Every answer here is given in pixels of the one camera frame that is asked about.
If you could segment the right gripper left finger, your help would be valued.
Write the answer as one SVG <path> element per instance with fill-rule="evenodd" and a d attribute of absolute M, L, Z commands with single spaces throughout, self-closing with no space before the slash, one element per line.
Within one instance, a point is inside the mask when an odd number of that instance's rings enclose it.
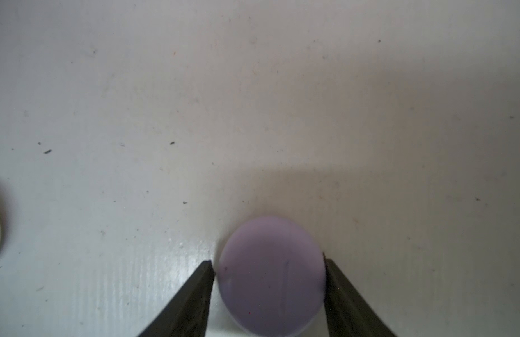
<path fill-rule="evenodd" d="M 203 261 L 140 337 L 204 337 L 215 272 Z"/>

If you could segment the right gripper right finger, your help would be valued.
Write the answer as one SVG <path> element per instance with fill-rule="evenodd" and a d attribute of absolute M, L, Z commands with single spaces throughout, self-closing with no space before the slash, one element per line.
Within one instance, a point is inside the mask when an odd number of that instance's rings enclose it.
<path fill-rule="evenodd" d="M 324 258 L 324 310 L 330 337 L 395 337 L 337 264 Z"/>

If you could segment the purple round charging case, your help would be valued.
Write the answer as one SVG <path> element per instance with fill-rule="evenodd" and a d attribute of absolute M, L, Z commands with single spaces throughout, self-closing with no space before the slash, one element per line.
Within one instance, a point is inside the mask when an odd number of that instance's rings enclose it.
<path fill-rule="evenodd" d="M 322 251 L 292 220 L 254 218 L 229 237 L 219 258 L 221 299 L 231 317 L 257 336 L 297 336 L 324 303 Z"/>

